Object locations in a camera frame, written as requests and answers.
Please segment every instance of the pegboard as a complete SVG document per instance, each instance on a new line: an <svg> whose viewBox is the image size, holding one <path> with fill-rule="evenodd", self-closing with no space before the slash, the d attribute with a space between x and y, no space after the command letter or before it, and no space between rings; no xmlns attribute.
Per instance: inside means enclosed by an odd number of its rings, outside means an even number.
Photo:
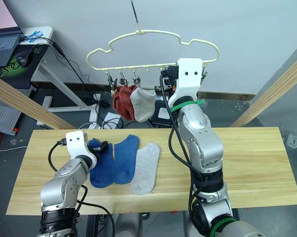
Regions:
<svg viewBox="0 0 297 237"><path fill-rule="evenodd" d="M29 89L18 90L24 95L29 96L32 90L36 91L37 89L31 85ZM19 110L16 110L0 101L0 132L13 136L16 135L16 132L14 132L13 129L19 119L20 114L21 112Z"/></svg>

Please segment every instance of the laptop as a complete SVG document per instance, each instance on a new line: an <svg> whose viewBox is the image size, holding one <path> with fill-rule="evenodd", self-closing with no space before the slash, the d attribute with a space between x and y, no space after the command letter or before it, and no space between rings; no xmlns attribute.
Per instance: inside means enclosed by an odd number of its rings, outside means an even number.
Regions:
<svg viewBox="0 0 297 237"><path fill-rule="evenodd" d="M0 67L8 64L22 35L22 31L11 16L5 3L0 0Z"/></svg>

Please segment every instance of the wooden table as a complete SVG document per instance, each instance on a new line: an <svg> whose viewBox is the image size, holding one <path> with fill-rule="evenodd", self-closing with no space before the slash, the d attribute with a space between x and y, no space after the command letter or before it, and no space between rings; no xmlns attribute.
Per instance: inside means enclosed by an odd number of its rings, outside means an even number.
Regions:
<svg viewBox="0 0 297 237"><path fill-rule="evenodd" d="M34 130L11 195L7 215L40 215L40 191L54 172L47 155L56 141L72 130ZM224 180L233 208L297 204L297 186L279 129L276 127L214 128L224 143ZM98 189L86 181L86 202L100 204L111 213L187 210L189 170L169 152L170 129L85 130L88 138L112 143L128 134L160 146L156 183L152 193L133 195L130 185L112 184ZM181 156L176 136L174 150ZM70 158L66 147L57 147L53 163L60 168ZM81 214L101 214L101 209L82 206Z"/></svg>

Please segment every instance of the blue sock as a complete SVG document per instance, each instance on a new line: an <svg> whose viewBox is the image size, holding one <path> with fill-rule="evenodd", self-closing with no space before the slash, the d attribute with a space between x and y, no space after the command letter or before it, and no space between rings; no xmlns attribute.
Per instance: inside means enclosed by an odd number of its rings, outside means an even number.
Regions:
<svg viewBox="0 0 297 237"><path fill-rule="evenodd" d="M101 142L90 140L88 146L92 148L100 147ZM112 144L108 143L102 153L96 152L99 156L96 166L90 170L90 183L96 188L105 188L112 184L111 170L113 167Z"/></svg>
<svg viewBox="0 0 297 237"><path fill-rule="evenodd" d="M139 143L137 136L129 135L114 145L112 177L116 184L128 184L132 181Z"/></svg>

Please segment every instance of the green strap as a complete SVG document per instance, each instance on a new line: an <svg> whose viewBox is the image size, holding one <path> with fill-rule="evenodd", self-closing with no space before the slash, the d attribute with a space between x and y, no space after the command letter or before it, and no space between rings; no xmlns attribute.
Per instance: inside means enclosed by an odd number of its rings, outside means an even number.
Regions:
<svg viewBox="0 0 297 237"><path fill-rule="evenodd" d="M236 221L236 220L235 220L234 218L232 218L232 217L227 217L227 218L225 218L225 219L223 219L223 220L220 220L219 222L217 222L217 223L213 226L213 228L212 228L212 230L211 230L211 233L210 233L210 237L214 237L214 235L215 235L215 233L216 233L218 227L220 227L222 224L224 224L224 223L226 223L226 222L229 222L229 221Z"/></svg>
<svg viewBox="0 0 297 237"><path fill-rule="evenodd" d="M206 101L205 101L204 99L202 99L202 100L197 100L196 102L194 102L194 101L183 102L183 103L181 103L181 104L178 104L178 105L172 107L172 108L170 109L170 112L173 112L173 111L175 111L175 110L177 110L177 109L180 109L180 108L182 108L183 106L186 106L186 105L191 105L191 104L202 105L202 104L204 104L205 102L206 102Z"/></svg>

